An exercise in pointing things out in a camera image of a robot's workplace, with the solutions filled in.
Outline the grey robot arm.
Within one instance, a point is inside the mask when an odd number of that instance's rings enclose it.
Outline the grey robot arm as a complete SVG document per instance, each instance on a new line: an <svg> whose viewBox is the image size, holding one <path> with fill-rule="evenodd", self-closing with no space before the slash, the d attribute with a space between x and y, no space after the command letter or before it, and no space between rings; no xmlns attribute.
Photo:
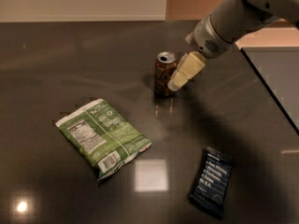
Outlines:
<svg viewBox="0 0 299 224"><path fill-rule="evenodd" d="M299 23L299 0L224 0L187 35L192 52L182 56L167 87L180 90L209 60L221 56L243 36L283 19Z"/></svg>

